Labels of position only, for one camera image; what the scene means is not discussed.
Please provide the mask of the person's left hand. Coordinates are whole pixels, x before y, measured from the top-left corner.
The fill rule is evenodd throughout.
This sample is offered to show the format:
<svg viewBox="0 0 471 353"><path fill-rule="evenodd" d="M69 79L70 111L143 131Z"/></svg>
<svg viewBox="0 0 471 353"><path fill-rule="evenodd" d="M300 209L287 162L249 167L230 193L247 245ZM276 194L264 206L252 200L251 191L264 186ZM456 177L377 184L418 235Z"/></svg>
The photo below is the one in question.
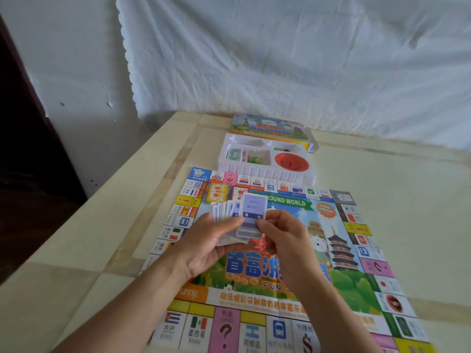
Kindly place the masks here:
<svg viewBox="0 0 471 353"><path fill-rule="evenodd" d="M222 221L242 221L239 217L230 217ZM255 247L254 242L236 243L217 247L218 240L213 240L213 222L210 214L201 216L172 249L175 249L185 279L190 280L213 266L224 255L234 251L246 251Z"/></svg>

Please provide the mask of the person's right hand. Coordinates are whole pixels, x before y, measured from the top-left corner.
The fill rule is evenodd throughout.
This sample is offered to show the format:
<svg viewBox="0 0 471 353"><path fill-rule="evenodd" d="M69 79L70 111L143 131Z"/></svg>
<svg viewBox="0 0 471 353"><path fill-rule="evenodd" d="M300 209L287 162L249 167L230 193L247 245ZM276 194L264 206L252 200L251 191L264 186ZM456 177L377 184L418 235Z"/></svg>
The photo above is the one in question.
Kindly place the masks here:
<svg viewBox="0 0 471 353"><path fill-rule="evenodd" d="M284 232L281 243L266 243L266 251L280 261L282 279L298 299L325 275L321 270L307 228L285 210L270 210L265 219Z"/></svg>

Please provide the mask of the fan of game cards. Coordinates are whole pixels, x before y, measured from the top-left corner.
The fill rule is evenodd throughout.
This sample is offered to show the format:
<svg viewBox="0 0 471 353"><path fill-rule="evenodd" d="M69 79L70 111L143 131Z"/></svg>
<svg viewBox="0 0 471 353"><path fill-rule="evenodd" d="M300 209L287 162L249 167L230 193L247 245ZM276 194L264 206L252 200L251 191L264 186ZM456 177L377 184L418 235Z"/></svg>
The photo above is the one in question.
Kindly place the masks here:
<svg viewBox="0 0 471 353"><path fill-rule="evenodd" d="M214 202L211 204L211 218L216 222L222 221L229 217L239 216L240 211L240 200L228 200L225 202ZM232 245L236 243L247 244L251 240L249 238L243 238L237 236L237 229L233 229L228 233L224 234L216 244L217 247Z"/></svg>

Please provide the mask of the single blue-white game card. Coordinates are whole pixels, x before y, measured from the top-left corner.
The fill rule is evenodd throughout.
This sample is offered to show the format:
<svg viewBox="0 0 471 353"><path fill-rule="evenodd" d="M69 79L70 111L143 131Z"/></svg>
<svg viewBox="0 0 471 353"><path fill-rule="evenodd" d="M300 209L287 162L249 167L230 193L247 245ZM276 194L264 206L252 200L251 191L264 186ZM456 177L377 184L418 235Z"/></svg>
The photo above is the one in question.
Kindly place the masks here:
<svg viewBox="0 0 471 353"><path fill-rule="evenodd" d="M238 216L243 222L236 230L238 239L261 239L262 232L257 226L257 220L265 219L268 197L264 195L245 192L239 206Z"/></svg>

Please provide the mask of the person's right forearm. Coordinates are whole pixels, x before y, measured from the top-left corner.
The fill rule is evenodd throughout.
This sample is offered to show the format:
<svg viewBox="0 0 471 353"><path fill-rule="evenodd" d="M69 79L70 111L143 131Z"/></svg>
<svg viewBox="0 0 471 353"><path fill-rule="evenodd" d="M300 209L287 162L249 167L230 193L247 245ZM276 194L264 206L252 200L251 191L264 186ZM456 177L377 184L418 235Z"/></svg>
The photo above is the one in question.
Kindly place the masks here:
<svg viewBox="0 0 471 353"><path fill-rule="evenodd" d="M383 353L320 269L283 269L283 277L303 305L323 353Z"/></svg>

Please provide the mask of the person's left forearm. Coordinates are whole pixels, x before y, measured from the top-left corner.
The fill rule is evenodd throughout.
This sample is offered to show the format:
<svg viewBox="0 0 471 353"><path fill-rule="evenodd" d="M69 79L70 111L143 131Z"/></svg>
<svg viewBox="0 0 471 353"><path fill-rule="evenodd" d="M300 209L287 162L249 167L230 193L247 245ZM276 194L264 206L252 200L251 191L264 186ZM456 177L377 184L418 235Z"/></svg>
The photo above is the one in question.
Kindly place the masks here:
<svg viewBox="0 0 471 353"><path fill-rule="evenodd" d="M51 353L140 353L188 280L183 256L171 250Z"/></svg>

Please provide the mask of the white plastic game tray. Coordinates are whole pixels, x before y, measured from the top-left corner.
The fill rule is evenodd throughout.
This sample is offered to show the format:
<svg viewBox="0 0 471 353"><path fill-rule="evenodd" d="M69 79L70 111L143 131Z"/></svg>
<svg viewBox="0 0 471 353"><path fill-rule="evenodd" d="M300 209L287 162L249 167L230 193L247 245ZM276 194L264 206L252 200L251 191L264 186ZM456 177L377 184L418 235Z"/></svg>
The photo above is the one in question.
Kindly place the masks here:
<svg viewBox="0 0 471 353"><path fill-rule="evenodd" d="M229 148L243 150L242 161L227 160ZM247 163L246 150L263 151L264 165ZM281 180L290 183L314 185L316 173L314 166L309 163L309 169L305 172L292 172L285 170L275 163L274 157L281 152L290 152L303 157L309 163L308 153L299 143L281 142L265 138L243 136L227 133L221 147L218 159L218 171L232 172L265 179Z"/></svg>

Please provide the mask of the red round spinner dish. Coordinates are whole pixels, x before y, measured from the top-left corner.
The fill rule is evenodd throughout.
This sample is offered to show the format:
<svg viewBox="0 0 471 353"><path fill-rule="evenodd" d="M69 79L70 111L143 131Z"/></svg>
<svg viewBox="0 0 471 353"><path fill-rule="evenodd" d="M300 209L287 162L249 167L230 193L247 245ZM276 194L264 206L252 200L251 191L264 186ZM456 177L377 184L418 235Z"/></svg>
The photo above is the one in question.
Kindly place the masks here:
<svg viewBox="0 0 471 353"><path fill-rule="evenodd" d="M281 152L275 155L274 160L278 166L288 171L305 172L309 169L308 161L294 153Z"/></svg>

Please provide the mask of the colourful paper game board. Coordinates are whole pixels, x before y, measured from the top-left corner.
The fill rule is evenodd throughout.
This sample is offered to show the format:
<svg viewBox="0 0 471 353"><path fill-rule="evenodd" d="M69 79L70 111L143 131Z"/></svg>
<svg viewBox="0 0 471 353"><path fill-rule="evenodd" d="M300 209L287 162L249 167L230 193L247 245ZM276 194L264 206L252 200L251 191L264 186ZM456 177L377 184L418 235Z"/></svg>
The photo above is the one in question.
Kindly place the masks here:
<svg viewBox="0 0 471 353"><path fill-rule="evenodd" d="M186 234L214 202L268 197L307 226L322 272L384 353L437 353L347 191L193 167L141 269ZM165 353L322 353L300 301L264 238L191 279L149 345Z"/></svg>

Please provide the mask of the colourful game box lid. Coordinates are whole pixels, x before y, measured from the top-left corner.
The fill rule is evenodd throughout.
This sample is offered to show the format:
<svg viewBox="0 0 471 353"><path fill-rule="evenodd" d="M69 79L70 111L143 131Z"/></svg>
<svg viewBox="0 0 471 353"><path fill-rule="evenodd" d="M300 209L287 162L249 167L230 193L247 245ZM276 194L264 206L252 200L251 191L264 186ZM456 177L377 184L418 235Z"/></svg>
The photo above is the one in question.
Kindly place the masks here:
<svg viewBox="0 0 471 353"><path fill-rule="evenodd" d="M237 135L299 143L310 153L319 149L311 130L295 121L236 112L229 131Z"/></svg>

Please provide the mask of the white cloth sheet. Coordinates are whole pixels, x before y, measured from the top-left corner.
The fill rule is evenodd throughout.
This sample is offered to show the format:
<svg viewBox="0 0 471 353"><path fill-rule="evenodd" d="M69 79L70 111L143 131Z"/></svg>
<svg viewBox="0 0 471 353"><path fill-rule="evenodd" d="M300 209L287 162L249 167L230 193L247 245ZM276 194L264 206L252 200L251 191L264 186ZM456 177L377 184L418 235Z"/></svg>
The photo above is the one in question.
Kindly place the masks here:
<svg viewBox="0 0 471 353"><path fill-rule="evenodd" d="M471 0L116 0L138 117L244 112L471 151Z"/></svg>

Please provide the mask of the dark wooden door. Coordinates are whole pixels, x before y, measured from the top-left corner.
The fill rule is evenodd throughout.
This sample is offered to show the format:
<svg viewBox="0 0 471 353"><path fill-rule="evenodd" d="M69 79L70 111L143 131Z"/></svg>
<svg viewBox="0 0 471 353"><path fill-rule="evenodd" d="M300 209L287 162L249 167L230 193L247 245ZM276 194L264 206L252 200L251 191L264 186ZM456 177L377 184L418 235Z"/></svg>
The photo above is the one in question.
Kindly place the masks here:
<svg viewBox="0 0 471 353"><path fill-rule="evenodd" d="M0 285L86 200L0 14Z"/></svg>

